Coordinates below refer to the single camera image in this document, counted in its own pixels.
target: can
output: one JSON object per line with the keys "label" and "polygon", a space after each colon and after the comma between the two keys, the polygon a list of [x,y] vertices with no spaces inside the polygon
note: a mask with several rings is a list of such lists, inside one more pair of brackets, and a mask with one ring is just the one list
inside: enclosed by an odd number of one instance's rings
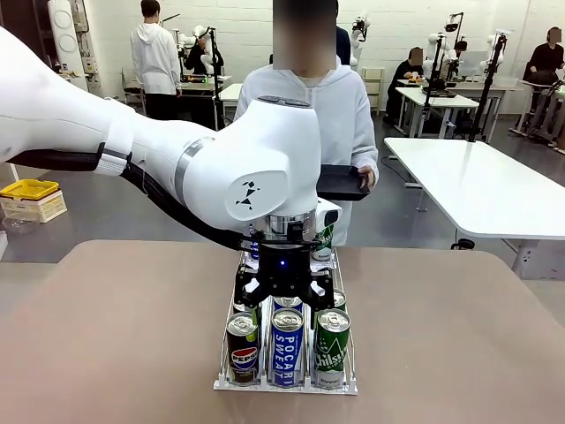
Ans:
{"label": "can", "polygon": [[259,375],[259,330],[247,312],[232,315],[226,337],[230,359],[231,381],[251,384]]}
{"label": "can", "polygon": [[[346,304],[345,293],[341,290],[334,289],[334,308],[345,312],[345,304]],[[320,312],[314,312],[314,311],[311,312],[311,316],[310,316],[311,329],[316,329],[316,326],[318,324],[319,314]]]}
{"label": "can", "polygon": [[291,307],[296,309],[302,314],[302,300],[300,298],[274,298],[275,311],[283,309],[284,307]]}
{"label": "can", "polygon": [[341,290],[334,289],[334,308],[345,312],[345,293]]}
{"label": "can", "polygon": [[315,261],[329,261],[332,257],[332,240],[334,238],[334,225],[331,224],[323,232],[316,234],[316,239],[321,241],[320,246],[312,252]]}
{"label": "can", "polygon": [[350,338],[350,317],[339,309],[318,315],[314,351],[315,383],[323,389],[339,389],[343,384],[344,360]]}
{"label": "can", "polygon": [[259,303],[258,307],[246,307],[245,305],[238,305],[237,303],[233,304],[233,313],[239,314],[241,312],[247,312],[251,314],[253,318],[253,325],[257,326],[257,331],[259,332],[259,346],[261,346],[261,333],[262,333],[262,323],[263,323],[263,308],[261,307],[261,303]]}
{"label": "can", "polygon": [[302,373],[302,339],[304,317],[296,309],[285,307],[273,314],[272,321],[273,384],[293,387]]}

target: green can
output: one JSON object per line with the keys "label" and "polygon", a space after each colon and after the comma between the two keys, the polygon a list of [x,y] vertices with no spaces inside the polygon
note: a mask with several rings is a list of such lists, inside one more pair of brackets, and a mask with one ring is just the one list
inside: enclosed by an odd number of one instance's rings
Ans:
{"label": "green can", "polygon": [[[334,308],[345,312],[346,298],[345,293],[341,290],[334,289]],[[318,324],[318,315],[320,312],[311,312],[310,328],[316,329]]]}
{"label": "green can", "polygon": [[332,240],[334,239],[334,225],[331,224],[323,232],[316,235],[316,239],[321,241],[321,245],[312,252],[315,261],[329,261],[332,257]]}
{"label": "green can", "polygon": [[339,309],[329,309],[318,314],[314,369],[315,383],[323,389],[339,389],[343,384],[350,326],[350,317]]}

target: person sitting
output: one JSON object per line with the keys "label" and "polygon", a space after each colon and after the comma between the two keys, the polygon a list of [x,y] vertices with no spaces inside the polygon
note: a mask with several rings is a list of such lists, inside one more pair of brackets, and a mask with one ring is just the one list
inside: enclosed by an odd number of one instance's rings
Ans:
{"label": "person sitting", "polygon": [[408,60],[405,60],[396,69],[395,76],[388,88],[388,102],[387,102],[387,115],[382,119],[382,122],[389,125],[394,125],[396,120],[400,117],[400,108],[402,107],[402,95],[396,91],[400,86],[398,80],[409,80],[412,78],[413,73],[422,75],[424,69],[422,68],[422,49],[415,47],[410,50]]}

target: beige table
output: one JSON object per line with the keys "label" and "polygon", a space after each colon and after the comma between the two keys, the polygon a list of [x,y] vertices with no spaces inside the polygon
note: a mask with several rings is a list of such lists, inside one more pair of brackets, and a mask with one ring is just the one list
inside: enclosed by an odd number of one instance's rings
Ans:
{"label": "beige table", "polygon": [[357,397],[213,391],[237,258],[79,246],[0,323],[2,423],[563,423],[565,329],[473,252],[341,251]]}

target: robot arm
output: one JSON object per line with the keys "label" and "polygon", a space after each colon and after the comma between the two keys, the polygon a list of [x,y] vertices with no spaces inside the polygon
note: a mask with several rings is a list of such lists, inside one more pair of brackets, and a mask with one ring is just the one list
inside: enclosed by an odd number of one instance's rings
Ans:
{"label": "robot arm", "polygon": [[353,23],[353,28],[351,30],[351,59],[350,65],[352,68],[358,65],[358,59],[361,56],[361,42],[365,42],[367,38],[367,30],[371,26],[371,21],[369,20],[369,15],[366,11],[363,11]]}
{"label": "robot arm", "polygon": [[154,121],[86,93],[1,27],[0,56],[0,162],[49,150],[91,155],[95,171],[106,175],[134,168],[220,231],[317,208],[320,130],[305,103],[254,101],[234,125],[214,132]]}
{"label": "robot arm", "polygon": [[429,80],[432,78],[432,68],[433,68],[433,59],[435,58],[435,52],[437,50],[438,42],[441,40],[441,52],[440,58],[443,57],[443,60],[440,61],[439,65],[443,66],[444,64],[451,64],[457,60],[457,53],[448,43],[447,38],[444,33],[437,33],[431,34],[428,37],[428,45],[427,45],[427,59],[424,61],[424,76]]}

